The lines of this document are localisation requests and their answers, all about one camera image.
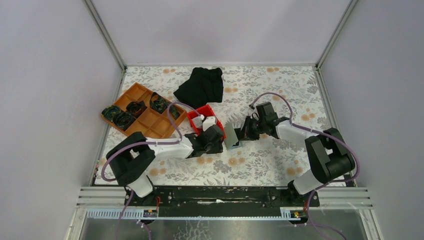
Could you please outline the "grey-green card holder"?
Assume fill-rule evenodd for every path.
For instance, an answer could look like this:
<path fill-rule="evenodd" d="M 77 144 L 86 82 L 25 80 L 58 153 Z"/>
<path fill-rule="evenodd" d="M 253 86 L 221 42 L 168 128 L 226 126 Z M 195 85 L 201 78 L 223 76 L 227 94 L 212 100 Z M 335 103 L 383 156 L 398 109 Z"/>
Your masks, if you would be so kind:
<path fill-rule="evenodd" d="M 243 144 L 239 140 L 241 134 L 241 128 L 235 127 L 232 124 L 227 124 L 224 127 L 225 139 L 223 140 L 224 145 L 227 150 L 233 150 L 236 148 L 241 148 Z"/>

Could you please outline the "red plastic bin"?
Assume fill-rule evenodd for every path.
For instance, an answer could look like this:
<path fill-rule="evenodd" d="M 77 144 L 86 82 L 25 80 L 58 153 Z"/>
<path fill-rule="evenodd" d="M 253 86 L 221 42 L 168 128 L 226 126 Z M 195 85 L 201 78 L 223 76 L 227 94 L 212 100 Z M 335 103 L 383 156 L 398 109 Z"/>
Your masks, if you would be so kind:
<path fill-rule="evenodd" d="M 206 130 L 206 127 L 210 127 L 212 123 L 214 123 L 223 133 L 223 137 L 221 139 L 224 140 L 226 138 L 224 127 L 210 105 L 206 104 L 197 108 L 196 111 L 188 112 L 187 117 L 196 136 Z"/>

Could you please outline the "wooden divided organizer tray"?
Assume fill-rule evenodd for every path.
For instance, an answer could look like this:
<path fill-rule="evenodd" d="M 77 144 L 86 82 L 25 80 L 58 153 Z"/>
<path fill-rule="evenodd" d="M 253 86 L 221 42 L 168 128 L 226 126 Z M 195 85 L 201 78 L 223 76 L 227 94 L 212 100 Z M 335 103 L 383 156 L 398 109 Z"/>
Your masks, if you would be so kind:
<path fill-rule="evenodd" d="M 141 132 L 149 138 L 169 138 L 175 131 L 173 125 L 179 126 L 187 118 L 187 112 L 182 107 L 175 105 L 181 116 L 174 120 L 172 116 L 168 118 L 168 116 L 154 111 L 149 104 L 153 92 L 141 84 L 135 83 L 112 104 L 120 107 L 122 112 L 131 113 L 136 118 L 125 131 L 117 128 L 112 121 L 106 120 L 101 114 L 100 116 L 111 127 L 127 137 L 135 132 Z"/>

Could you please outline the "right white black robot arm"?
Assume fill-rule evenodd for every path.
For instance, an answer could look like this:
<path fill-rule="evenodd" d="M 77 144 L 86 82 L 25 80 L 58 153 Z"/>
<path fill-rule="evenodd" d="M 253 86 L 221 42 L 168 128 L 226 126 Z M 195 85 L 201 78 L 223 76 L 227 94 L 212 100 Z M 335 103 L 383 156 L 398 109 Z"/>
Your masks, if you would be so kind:
<path fill-rule="evenodd" d="M 255 141 L 261 134 L 291 142 L 307 152 L 310 169 L 287 185 L 286 198 L 293 206 L 301 205 L 308 193 L 356 167 L 337 129 L 318 132 L 296 125 L 288 117 L 278 117 L 270 102 L 256 106 L 256 112 L 245 118 L 237 137 L 240 141 Z"/>

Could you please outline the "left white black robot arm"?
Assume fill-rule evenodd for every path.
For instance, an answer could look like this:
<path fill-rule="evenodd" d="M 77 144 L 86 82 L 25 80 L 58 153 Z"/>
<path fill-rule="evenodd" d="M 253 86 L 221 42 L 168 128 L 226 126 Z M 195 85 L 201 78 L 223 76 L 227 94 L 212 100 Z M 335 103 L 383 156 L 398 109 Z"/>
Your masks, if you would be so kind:
<path fill-rule="evenodd" d="M 154 185 L 145 173 L 154 160 L 198 158 L 205 154 L 221 153 L 223 130 L 212 125 L 199 134 L 190 133 L 179 138 L 150 138 L 140 131 L 128 136 L 106 155 L 109 166 L 119 186 L 128 187 L 144 206 L 155 200 Z"/>

